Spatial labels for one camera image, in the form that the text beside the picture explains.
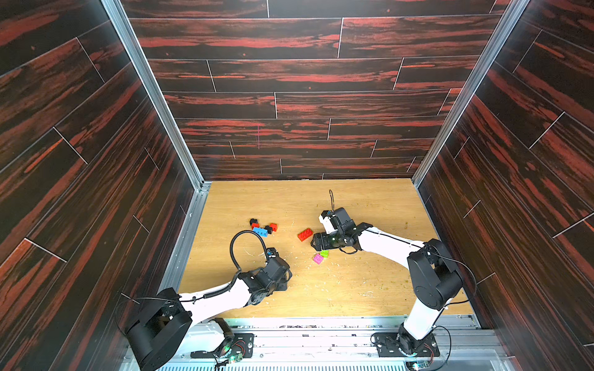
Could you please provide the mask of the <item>red long lego brick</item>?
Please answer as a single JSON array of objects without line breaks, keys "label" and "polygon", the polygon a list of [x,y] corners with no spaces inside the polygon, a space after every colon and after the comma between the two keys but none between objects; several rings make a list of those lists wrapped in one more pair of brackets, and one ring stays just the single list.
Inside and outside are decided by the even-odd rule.
[{"label": "red long lego brick", "polygon": [[313,235],[313,231],[310,228],[307,228],[307,229],[303,230],[303,232],[299,233],[297,235],[297,237],[300,241],[303,242],[303,241],[307,240],[308,238],[310,238],[312,235]]}]

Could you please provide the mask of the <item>light blue long lego brick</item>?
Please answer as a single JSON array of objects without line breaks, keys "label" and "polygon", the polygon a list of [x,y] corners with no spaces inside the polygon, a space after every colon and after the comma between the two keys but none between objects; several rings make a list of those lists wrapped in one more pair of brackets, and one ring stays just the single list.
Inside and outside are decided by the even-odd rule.
[{"label": "light blue long lego brick", "polygon": [[266,229],[260,227],[254,227],[252,231],[260,237],[267,237],[269,235],[269,232]]}]

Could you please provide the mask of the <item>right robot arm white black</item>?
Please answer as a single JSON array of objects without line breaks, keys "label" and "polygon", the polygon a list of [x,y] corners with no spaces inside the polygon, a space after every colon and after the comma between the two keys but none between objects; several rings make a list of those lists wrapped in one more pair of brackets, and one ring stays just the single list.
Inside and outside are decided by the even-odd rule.
[{"label": "right robot arm white black", "polygon": [[408,269],[416,301],[399,328],[397,340],[403,354],[418,353],[444,308],[463,287],[459,264],[445,244],[437,239],[422,242],[398,237],[371,224],[357,225],[343,208],[324,210],[319,220],[325,231],[313,235],[311,246],[316,251],[352,247]]}]

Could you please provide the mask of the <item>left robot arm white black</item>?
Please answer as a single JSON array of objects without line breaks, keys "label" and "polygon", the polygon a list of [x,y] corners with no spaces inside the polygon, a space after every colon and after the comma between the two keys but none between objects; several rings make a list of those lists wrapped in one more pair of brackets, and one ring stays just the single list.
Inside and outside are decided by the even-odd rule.
[{"label": "left robot arm white black", "polygon": [[292,277],[289,264],[274,248],[265,249],[265,258],[264,267],[238,272],[228,284],[190,294],[166,288],[149,298],[124,330],[139,369],[157,370],[181,348],[214,351],[225,340],[221,323],[207,323],[198,336],[187,332],[216,315],[258,305],[274,292],[285,291]]}]

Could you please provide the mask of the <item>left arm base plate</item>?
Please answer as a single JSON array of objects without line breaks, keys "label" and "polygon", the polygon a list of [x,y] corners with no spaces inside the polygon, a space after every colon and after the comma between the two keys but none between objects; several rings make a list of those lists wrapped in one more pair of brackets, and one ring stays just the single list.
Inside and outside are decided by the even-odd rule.
[{"label": "left arm base plate", "polygon": [[224,340],[215,351],[196,351],[190,354],[191,359],[228,360],[240,362],[253,357],[255,335],[253,333],[235,333],[232,340]]}]

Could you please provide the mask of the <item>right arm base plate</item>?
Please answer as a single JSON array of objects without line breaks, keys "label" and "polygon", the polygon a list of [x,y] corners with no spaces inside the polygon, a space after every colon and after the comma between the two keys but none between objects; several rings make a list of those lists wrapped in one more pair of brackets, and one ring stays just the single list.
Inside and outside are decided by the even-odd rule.
[{"label": "right arm base plate", "polygon": [[371,336],[371,343],[379,357],[425,357],[436,358],[440,350],[431,332],[423,339],[400,332],[376,332]]}]

